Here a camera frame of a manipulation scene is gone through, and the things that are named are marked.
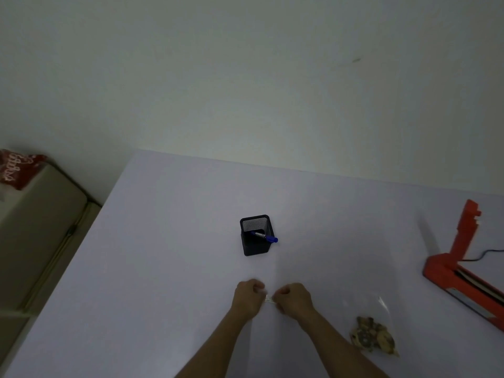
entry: left hand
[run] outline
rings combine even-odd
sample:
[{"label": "left hand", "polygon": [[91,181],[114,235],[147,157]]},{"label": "left hand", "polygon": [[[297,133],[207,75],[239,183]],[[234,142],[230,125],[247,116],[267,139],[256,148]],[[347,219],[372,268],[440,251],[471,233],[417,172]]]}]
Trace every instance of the left hand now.
[{"label": "left hand", "polygon": [[264,284],[256,279],[238,283],[234,291],[231,312],[236,313],[244,321],[254,318],[266,297],[266,293],[260,289],[264,289]]}]

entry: cable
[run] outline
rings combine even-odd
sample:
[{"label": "cable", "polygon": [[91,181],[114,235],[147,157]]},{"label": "cable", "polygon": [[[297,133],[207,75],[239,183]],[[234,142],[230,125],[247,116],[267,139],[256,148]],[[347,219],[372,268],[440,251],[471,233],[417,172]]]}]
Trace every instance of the cable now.
[{"label": "cable", "polygon": [[477,259],[464,259],[464,260],[461,260],[461,261],[480,261],[482,258],[485,257],[485,255],[486,255],[487,252],[504,252],[504,249],[487,249]]}]

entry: hand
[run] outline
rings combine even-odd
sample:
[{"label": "hand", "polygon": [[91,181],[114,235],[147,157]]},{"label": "hand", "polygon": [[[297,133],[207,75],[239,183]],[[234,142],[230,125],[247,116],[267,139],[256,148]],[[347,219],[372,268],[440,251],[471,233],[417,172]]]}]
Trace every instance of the hand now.
[{"label": "hand", "polygon": [[312,296],[303,284],[294,283],[278,289],[273,295],[273,301],[282,313],[302,324],[314,313],[317,313],[312,303]]},{"label": "hand", "polygon": [[256,279],[238,283],[234,291],[231,312],[243,318],[244,321],[254,318],[259,313],[266,297],[266,293],[260,291],[261,289],[264,289],[264,284]]}]

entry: black mesh pen holder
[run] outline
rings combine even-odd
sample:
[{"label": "black mesh pen holder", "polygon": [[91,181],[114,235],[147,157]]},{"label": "black mesh pen holder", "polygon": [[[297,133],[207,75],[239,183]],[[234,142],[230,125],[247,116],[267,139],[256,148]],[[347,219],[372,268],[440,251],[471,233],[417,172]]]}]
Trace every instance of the black mesh pen holder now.
[{"label": "black mesh pen holder", "polygon": [[271,226],[270,217],[268,215],[253,216],[240,220],[241,238],[243,245],[243,253],[245,256],[253,256],[254,254],[265,254],[270,250],[271,243],[265,239],[250,234],[250,231],[262,233],[264,235],[274,236]]}]

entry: tabletop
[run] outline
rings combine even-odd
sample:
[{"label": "tabletop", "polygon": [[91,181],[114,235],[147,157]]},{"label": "tabletop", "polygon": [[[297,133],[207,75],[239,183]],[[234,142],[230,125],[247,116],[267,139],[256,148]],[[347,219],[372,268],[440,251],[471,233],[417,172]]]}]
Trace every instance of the tabletop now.
[{"label": "tabletop", "polygon": [[[137,151],[6,377],[174,376],[252,277],[268,292],[302,282],[345,336],[358,314],[385,318],[400,357],[370,358],[392,377],[501,377],[504,334],[421,273],[468,198],[483,212],[477,245],[504,244],[504,197]],[[262,214],[279,242],[246,257],[239,221]],[[228,376],[326,373],[266,303]]]}]

